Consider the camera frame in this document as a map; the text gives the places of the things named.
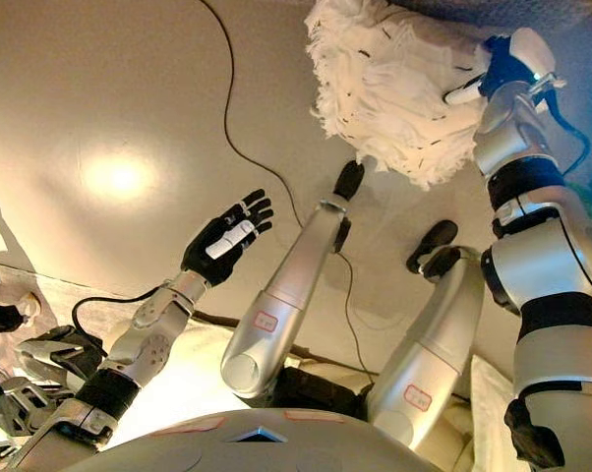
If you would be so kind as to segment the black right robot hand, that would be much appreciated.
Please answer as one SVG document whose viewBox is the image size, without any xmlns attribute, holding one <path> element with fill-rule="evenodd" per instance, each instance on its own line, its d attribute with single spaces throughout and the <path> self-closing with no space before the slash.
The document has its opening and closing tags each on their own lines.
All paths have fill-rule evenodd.
<svg viewBox="0 0 592 472">
<path fill-rule="evenodd" d="M 522 82 L 536 94 L 559 83 L 556 58 L 544 38 L 531 28 L 510 35 L 492 35 L 476 48 L 482 68 L 466 84 L 447 91 L 448 105 L 467 103 L 479 97 L 490 100 L 502 86 Z"/>
</svg>

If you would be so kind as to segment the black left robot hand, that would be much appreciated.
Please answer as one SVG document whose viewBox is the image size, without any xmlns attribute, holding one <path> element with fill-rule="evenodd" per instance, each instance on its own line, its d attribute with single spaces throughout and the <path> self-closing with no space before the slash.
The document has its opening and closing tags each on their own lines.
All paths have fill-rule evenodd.
<svg viewBox="0 0 592 472">
<path fill-rule="evenodd" d="M 201 275 L 211 287 L 224 282 L 244 252 L 272 228 L 271 199 L 264 189 L 243 197 L 213 218 L 187 246 L 180 268 Z"/>
</svg>

